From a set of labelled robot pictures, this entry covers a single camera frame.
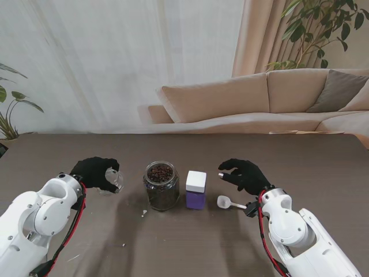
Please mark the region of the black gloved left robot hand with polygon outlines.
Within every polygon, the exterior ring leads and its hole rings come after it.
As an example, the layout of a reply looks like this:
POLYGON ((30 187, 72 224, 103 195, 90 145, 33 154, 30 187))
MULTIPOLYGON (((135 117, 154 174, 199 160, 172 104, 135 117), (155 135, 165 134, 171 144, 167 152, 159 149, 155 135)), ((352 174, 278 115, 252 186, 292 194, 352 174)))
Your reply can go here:
POLYGON ((92 157, 80 160, 72 168, 70 175, 81 177, 86 188, 99 188, 115 193, 117 187, 106 179, 106 171, 112 168, 119 171, 119 163, 113 158, 92 157))

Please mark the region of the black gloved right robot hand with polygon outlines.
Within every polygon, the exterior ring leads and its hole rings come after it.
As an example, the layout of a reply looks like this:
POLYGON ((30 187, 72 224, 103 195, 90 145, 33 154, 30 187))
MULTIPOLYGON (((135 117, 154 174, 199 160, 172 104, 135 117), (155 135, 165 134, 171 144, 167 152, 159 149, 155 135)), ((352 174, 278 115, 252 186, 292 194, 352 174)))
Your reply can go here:
POLYGON ((223 175, 221 179, 237 186, 239 192, 245 190, 250 195, 259 196, 263 190, 272 187, 259 167, 249 160, 229 159, 218 169, 223 175))

